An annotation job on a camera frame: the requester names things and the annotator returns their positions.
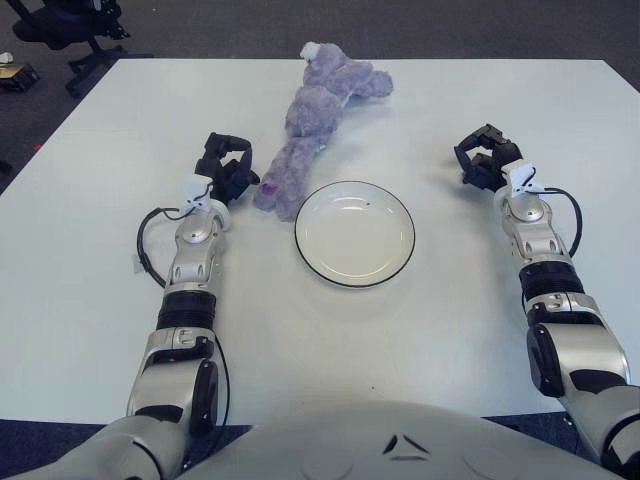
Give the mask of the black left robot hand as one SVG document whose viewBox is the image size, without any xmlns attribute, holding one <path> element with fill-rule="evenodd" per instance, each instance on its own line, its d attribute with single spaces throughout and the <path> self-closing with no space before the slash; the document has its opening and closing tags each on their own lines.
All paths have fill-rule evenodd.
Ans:
<svg viewBox="0 0 640 480">
<path fill-rule="evenodd" d="M 252 170 L 252 145 L 243 138 L 211 133 L 194 173 L 185 183 L 182 213 L 208 211 L 213 204 L 228 207 L 260 182 Z"/>
</svg>

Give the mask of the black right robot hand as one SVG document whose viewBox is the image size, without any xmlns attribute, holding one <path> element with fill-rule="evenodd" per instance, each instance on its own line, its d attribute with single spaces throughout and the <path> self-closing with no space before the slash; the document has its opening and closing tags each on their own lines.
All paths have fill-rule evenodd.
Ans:
<svg viewBox="0 0 640 480">
<path fill-rule="evenodd" d="M 523 158 L 515 143 L 491 124 L 464 138 L 454 147 L 454 154 L 463 170 L 464 184 L 512 198 L 545 191 L 534 182 L 535 166 Z"/>
</svg>

